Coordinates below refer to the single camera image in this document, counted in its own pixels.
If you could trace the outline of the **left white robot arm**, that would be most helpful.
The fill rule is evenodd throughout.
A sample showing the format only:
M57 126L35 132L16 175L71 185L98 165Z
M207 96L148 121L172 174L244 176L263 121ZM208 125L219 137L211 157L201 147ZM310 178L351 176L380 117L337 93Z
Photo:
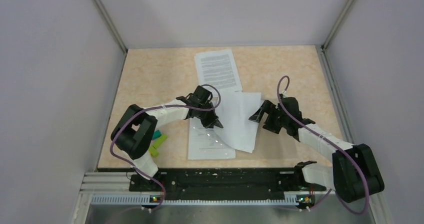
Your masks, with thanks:
M149 152L154 132L166 124L191 118L199 119L206 129L222 128L215 113L218 105L212 103L214 94L219 94L217 88L203 84L197 86L194 92L164 104L147 108L130 105L111 133L111 155L120 158L113 151L117 146L125 154L121 159L142 176L142 185L147 190L157 189L161 182L156 174L159 168Z

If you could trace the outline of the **beige file folder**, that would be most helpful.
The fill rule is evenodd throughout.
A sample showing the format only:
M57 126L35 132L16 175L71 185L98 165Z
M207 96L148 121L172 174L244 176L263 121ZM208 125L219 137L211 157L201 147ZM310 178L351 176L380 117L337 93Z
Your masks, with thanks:
M274 134L259 125L252 153L236 150L237 160L297 158L294 139L283 133Z

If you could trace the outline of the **form paper sheet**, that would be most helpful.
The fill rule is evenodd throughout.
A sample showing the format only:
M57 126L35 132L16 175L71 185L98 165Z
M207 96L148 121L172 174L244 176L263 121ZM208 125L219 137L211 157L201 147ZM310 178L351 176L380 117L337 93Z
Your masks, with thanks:
M215 133L215 129L204 128L198 118L190 119L189 124L189 160L235 159L235 149L226 145Z

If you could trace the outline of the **printed text paper sheet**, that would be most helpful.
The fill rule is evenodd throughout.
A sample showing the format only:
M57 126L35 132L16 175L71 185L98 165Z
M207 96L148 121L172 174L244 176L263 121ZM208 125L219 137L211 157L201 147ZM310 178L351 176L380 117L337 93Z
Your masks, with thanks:
M231 49L201 52L195 55L199 84L209 84L219 91L242 91L242 84Z

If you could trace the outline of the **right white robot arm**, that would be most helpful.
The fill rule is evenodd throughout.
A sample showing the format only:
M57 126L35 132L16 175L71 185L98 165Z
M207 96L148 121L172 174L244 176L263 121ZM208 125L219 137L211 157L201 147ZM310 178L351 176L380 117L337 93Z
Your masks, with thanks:
M279 104L265 100L249 120L259 123L265 114L263 129L275 134L285 129L289 136L309 145L332 163L331 167L313 161L301 164L301 171L293 176L296 188L306 190L312 184L325 186L347 203L385 189L371 148L343 141L313 120L303 118L296 98L282 96Z

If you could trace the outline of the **white paper sheet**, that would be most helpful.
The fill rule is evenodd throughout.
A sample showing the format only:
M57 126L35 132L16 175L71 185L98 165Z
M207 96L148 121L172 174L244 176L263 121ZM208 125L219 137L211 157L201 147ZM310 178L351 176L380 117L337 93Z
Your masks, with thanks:
M229 147L252 153L255 148L258 123L249 118L261 106L260 92L221 92L221 101L215 112L223 128L214 132Z

